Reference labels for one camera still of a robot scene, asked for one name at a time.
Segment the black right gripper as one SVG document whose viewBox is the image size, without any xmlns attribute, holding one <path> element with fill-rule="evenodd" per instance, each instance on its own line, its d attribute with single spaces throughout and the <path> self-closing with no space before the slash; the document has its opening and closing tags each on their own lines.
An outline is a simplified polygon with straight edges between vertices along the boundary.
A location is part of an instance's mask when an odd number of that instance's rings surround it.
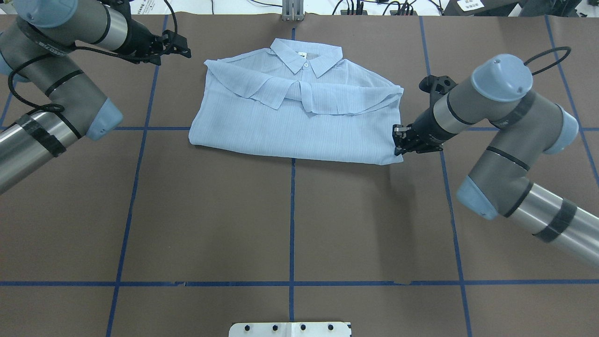
<svg viewBox="0 0 599 337">
<path fill-rule="evenodd" d="M 412 124 L 393 125 L 392 139 L 394 155 L 403 156 L 409 152 L 418 154 L 441 152 L 444 149 L 445 130 L 436 122 L 433 111 L 424 111 Z"/>
</svg>

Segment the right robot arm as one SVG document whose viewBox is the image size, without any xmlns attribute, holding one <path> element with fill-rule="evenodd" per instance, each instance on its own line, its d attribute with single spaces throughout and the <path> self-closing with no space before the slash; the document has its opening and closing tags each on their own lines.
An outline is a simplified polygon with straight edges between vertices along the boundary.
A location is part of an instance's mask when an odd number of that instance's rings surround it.
<svg viewBox="0 0 599 337">
<path fill-rule="evenodd" d="M 412 124 L 394 125 L 395 155 L 440 152 L 483 120 L 497 128 L 459 187 L 458 200 L 493 220 L 503 216 L 540 241 L 598 266 L 598 217 L 528 179 L 539 156 L 554 155 L 578 135 L 575 117 L 533 90 L 528 60 L 496 55 L 462 83 L 428 75 L 419 84 L 430 106 Z"/>
</svg>

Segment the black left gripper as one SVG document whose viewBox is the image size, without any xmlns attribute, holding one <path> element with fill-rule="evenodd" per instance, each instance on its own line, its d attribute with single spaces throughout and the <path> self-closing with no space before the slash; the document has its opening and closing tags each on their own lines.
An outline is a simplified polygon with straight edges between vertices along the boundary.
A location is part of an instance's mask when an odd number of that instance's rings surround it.
<svg viewBox="0 0 599 337">
<path fill-rule="evenodd" d="M 178 22 L 174 22 L 174 30 L 164 30 L 157 36 L 141 23 L 132 21 L 126 47 L 130 50 L 126 59 L 133 63 L 161 65 L 163 55 L 181 55 L 188 59 L 192 57 L 187 38 L 178 33 Z"/>
</svg>

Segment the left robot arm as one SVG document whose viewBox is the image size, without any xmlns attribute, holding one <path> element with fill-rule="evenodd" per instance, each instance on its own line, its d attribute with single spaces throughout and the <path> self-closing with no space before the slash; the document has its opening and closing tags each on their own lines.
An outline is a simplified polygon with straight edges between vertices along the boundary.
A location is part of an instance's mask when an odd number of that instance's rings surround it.
<svg viewBox="0 0 599 337">
<path fill-rule="evenodd" d="M 69 57 L 90 51 L 133 64 L 163 55 L 192 56 L 174 29 L 153 34 L 132 17 L 128 0 L 15 0 L 14 23 L 1 34 L 1 73 L 14 99 L 30 107 L 1 133 L 1 192 L 66 152 L 99 140 L 122 112 Z"/>
</svg>

